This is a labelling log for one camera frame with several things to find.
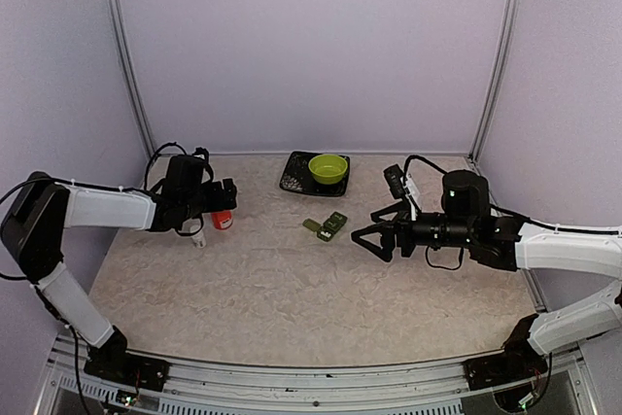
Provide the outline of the red pill bottle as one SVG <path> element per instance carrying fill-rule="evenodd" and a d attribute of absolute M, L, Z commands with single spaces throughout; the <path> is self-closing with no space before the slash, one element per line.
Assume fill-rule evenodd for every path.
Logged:
<path fill-rule="evenodd" d="M 211 220 L 215 229 L 229 229 L 232 226 L 233 222 L 232 212 L 230 210 L 224 210 L 212 213 Z"/>

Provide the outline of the green pill organizer box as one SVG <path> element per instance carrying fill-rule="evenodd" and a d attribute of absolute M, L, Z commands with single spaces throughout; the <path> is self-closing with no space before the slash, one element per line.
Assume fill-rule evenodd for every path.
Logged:
<path fill-rule="evenodd" d="M 333 212 L 322 223 L 318 223 L 312 219 L 305 219 L 302 225 L 315 233 L 320 240 L 329 242 L 347 224 L 347 221 L 348 218 L 345 215 L 339 212 Z"/>

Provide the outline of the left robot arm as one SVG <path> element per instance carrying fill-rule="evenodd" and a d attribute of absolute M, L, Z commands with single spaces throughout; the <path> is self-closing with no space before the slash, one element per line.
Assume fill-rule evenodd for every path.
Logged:
<path fill-rule="evenodd" d="M 11 190 L 13 203 L 1 222 L 1 242 L 24 280 L 98 352 L 99 366 L 118 381 L 136 370 L 125 336 L 104 317 L 67 269 L 62 254 L 65 230 L 109 227 L 183 235 L 188 222 L 233 210 L 237 187 L 215 180 L 206 157 L 173 156 L 152 189 L 103 187 L 66 181 L 36 171 Z"/>

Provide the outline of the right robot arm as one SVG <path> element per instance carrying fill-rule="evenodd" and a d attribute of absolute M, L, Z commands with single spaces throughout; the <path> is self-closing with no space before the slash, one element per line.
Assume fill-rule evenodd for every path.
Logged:
<path fill-rule="evenodd" d="M 497 370 L 520 378 L 536 355 L 621 326 L 621 230 L 546 225 L 490 203 L 487 180 L 469 170 L 442 177 L 440 212 L 423 212 L 411 177 L 394 165 L 385 179 L 396 203 L 371 214 L 372 225 L 351 234 L 384 262 L 399 249 L 458 248 L 476 262 L 504 271 L 560 269 L 611 278 L 602 290 L 559 310 L 523 318 L 504 342 Z"/>

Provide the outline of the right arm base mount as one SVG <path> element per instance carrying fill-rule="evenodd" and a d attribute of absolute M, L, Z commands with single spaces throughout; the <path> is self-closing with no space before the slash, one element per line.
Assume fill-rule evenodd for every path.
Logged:
<path fill-rule="evenodd" d="M 534 377 L 548 371 L 547 357 L 529 345 L 505 348 L 493 355 L 468 359 L 463 368 L 471 391 L 487 389 Z"/>

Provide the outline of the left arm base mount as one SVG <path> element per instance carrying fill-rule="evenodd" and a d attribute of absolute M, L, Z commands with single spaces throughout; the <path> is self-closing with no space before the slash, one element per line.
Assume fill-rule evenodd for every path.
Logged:
<path fill-rule="evenodd" d="M 132 353 L 107 355 L 102 349 L 89 348 L 85 373 L 103 380 L 162 392 L 168 376 L 170 363 Z"/>

